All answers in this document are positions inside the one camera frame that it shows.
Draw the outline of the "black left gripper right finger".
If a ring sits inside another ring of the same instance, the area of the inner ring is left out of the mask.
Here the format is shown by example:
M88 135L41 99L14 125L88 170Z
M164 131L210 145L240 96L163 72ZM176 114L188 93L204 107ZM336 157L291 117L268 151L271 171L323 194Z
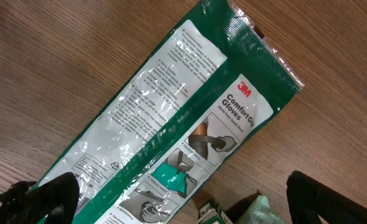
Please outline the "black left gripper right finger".
M367 208L344 197L300 171L287 182L287 201L293 224L367 223Z

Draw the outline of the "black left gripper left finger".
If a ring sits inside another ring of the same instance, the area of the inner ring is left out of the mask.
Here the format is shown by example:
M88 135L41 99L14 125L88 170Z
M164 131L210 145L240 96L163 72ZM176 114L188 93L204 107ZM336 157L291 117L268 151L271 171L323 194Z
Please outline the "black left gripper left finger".
M0 223L71 224L80 189L71 172L31 190L35 181L20 181L0 194Z

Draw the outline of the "mint green wipes packet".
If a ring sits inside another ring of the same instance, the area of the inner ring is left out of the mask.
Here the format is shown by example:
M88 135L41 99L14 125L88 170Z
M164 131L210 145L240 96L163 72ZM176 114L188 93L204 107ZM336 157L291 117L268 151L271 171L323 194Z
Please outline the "mint green wipes packet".
M285 224L285 222L271 208L268 198L258 195L235 224Z

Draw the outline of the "green white medicine box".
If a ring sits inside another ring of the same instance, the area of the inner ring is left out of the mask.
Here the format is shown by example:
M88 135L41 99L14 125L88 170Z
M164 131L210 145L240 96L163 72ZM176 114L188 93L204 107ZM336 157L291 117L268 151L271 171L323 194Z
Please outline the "green white medicine box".
M198 211L198 224L233 224L222 207L210 198Z

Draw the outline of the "green glove packet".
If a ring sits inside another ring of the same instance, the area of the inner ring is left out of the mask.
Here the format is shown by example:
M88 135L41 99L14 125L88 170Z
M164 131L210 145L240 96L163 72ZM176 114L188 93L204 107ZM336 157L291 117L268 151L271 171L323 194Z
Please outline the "green glove packet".
M75 176L74 223L167 223L301 88L240 8L200 1L40 184Z

